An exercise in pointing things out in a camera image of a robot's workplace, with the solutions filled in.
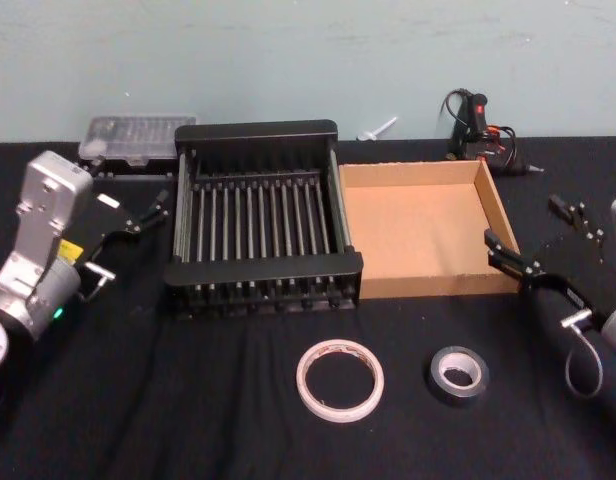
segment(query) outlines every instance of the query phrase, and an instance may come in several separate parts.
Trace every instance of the plastic storage case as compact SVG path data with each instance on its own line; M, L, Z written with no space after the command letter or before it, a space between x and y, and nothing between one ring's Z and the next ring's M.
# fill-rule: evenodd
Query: plastic storage case
M173 259L180 312L349 308L363 261L350 243L330 120L177 129Z
M150 160L176 159L175 131L194 125L193 116L111 116L91 120L79 156L121 160L131 167L145 167Z

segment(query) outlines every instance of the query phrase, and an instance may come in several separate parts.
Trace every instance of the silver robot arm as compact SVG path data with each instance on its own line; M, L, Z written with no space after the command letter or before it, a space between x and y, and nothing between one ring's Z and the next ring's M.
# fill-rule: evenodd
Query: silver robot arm
M0 401L12 357L39 339L79 289L77 270L57 253L92 185L88 172L50 151L26 168L15 245L0 271Z

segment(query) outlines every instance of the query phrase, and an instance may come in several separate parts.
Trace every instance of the roll of tape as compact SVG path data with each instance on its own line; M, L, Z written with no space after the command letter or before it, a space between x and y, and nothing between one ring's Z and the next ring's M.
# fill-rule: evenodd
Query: roll of tape
M306 384L306 374L315 360L329 353L347 353L364 362L372 373L375 385L370 396L362 403L351 408L332 408L317 401ZM361 420L372 412L384 391L384 372L377 357L363 345L350 340L326 340L309 348L299 360L297 366L297 390L299 396L312 413L324 420L335 423L349 423Z
M451 371L470 377L468 385L459 385L447 376ZM488 387L490 374L483 359L464 347L446 347L439 350L430 363L428 384L433 394L449 405L463 406L477 400Z

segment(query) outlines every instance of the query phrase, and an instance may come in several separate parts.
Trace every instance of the metal rod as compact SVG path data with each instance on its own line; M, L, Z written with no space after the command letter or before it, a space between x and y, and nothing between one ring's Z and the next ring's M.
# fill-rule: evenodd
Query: metal rod
M210 217L210 261L215 261L215 250L217 246L217 188L212 187L212 209ZM210 284L210 290L215 289L215 284Z
M321 237L324 241L324 252L330 253L330 242L328 241L328 229L326 228L326 214L324 213L324 199L321 195L321 185L319 181L315 185L317 190L317 207L319 209L319 222L321 223Z
M279 228L277 226L277 188L274 184L270 185L270 216L272 217L272 240L275 257L280 255L279 252Z
M348 219L346 218L346 209L344 207L344 197L341 193L341 183L339 182L339 165L337 164L337 156L335 151L330 149L330 175L332 179L332 188L335 193L335 201L337 203L337 211L341 221L341 230L343 233L344 246L351 244L350 231L348 229Z
M264 188L259 185L259 248L261 258L266 258L266 227L264 225Z
M223 252L224 260L228 260L228 185L224 186L224 238Z
M317 255L317 238L315 236L315 223L312 219L312 201L310 200L310 185L304 184L304 199L306 201L306 213L308 214L308 231L310 233L310 250Z
M183 237L183 262L190 261L190 237L192 236L192 230L190 228L192 223L192 199L193 199L193 191L190 187L190 179L188 178L188 174L186 174L186 186L184 192L184 214L183 214L183 222L182 222L182 237Z
M301 212L299 210L299 187L296 183L292 186L292 195L295 200L295 225L297 227L297 244L299 246L299 255L305 255L304 232L301 226Z
M204 258L204 210L205 210L206 191L202 186L199 189L199 232L197 233L197 261L201 262Z
M252 188L248 185L246 189L246 209L248 214L248 258L255 258L255 245L253 242L253 223L252 223ZM255 282L248 282L251 291L255 288Z
M284 239L286 241L286 255L292 257L292 241L290 240L290 220L288 219L288 193L286 184L281 185L281 209L284 217Z
M181 258L181 218L184 203L184 177L186 176L186 155L179 155L179 178L177 179L177 208L175 211L175 239L173 242L173 254Z
M241 260L241 190L235 188L235 258Z

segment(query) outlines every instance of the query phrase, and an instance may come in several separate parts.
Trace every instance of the yellow label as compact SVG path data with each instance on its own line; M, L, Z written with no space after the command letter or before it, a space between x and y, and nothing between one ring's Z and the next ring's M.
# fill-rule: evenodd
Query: yellow label
M71 264L75 263L84 249L79 245L70 243L68 240L62 240L59 244L59 256Z

